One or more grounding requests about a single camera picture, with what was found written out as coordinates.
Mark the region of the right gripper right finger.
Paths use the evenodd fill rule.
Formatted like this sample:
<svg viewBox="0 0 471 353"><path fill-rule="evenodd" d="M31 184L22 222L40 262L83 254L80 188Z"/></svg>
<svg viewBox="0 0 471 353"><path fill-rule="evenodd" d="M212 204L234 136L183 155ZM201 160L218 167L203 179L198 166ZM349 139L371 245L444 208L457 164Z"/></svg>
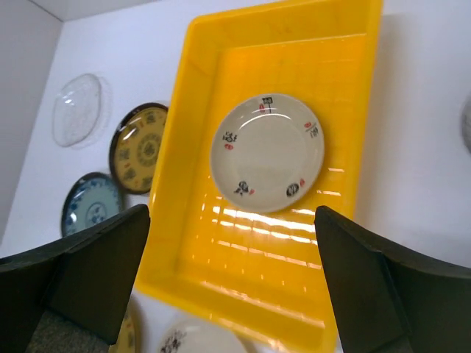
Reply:
<svg viewBox="0 0 471 353"><path fill-rule="evenodd" d="M470 269L364 229L327 206L316 240L344 352L469 352Z"/></svg>

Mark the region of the cream plate with characters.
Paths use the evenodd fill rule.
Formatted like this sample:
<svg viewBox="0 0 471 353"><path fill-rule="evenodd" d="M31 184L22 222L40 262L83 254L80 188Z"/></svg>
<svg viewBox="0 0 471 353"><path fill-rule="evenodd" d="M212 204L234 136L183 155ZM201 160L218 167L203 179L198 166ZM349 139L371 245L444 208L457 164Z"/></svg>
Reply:
<svg viewBox="0 0 471 353"><path fill-rule="evenodd" d="M232 205L272 213L310 190L324 156L314 112L292 96L267 93L243 101L222 120L210 148L210 173Z"/></svg>

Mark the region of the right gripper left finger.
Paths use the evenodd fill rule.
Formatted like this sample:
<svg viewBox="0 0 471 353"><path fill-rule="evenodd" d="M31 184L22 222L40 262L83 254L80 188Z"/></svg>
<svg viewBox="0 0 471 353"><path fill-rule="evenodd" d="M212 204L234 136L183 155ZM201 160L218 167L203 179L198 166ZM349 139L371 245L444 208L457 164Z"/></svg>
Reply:
<svg viewBox="0 0 471 353"><path fill-rule="evenodd" d="M150 226L138 204L1 259L2 352L107 352L118 340Z"/></svg>

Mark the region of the blue floral plate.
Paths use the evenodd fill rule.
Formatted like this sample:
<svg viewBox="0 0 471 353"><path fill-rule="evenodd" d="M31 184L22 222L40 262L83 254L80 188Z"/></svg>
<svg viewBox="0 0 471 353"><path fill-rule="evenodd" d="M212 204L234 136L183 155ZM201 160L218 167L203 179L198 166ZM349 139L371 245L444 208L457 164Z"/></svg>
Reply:
<svg viewBox="0 0 471 353"><path fill-rule="evenodd" d="M80 177L65 198L60 230L62 237L93 227L124 210L124 196L107 174L92 172Z"/></svg>

